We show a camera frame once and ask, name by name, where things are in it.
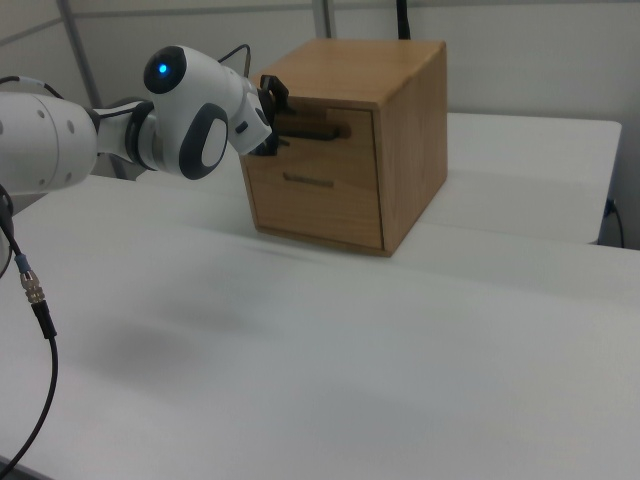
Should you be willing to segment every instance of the top drawer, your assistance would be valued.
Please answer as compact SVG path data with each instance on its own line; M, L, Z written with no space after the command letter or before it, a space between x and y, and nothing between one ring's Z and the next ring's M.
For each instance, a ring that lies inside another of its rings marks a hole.
M382 248L371 112L304 109L291 128L339 128L333 140L285 137L275 157L244 157L257 225ZM276 129L286 131L279 117Z

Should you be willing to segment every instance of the metal connector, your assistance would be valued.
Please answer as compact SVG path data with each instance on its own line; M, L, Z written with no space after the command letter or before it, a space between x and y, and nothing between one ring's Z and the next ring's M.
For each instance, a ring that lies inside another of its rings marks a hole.
M44 292L40 286L40 280L33 270L20 274L20 283L25 290L29 303L35 304L44 301Z

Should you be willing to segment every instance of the cable connector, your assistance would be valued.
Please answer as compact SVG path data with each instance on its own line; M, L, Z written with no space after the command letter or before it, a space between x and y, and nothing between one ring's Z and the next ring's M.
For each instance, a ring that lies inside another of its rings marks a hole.
M26 255L16 255L15 260L18 264L18 270L20 270L20 283L22 283L22 288L25 290L27 300L29 300L31 309L38 319L44 338L49 340L55 337L57 332L49 314L49 306L44 298L40 280L36 273L31 270Z
M44 300L44 292L40 286L40 280L33 270L28 270L20 274L20 283L24 288L24 294L27 296L30 304L39 303Z

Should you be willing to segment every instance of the metal frame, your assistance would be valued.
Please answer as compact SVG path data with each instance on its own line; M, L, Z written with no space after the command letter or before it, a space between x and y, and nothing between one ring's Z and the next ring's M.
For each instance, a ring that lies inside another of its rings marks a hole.
M409 7L486 7L491 5L551 5L581 3L638 3L640 0L408 0ZM345 2L335 5L335 10L395 8L394 0Z

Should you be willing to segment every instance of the wooden cabinet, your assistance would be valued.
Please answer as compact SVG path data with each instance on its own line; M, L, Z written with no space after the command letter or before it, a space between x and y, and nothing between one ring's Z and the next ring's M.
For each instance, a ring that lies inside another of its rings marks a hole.
M446 179L444 43L313 40L261 74L296 114L277 156L241 157L256 228L391 255Z

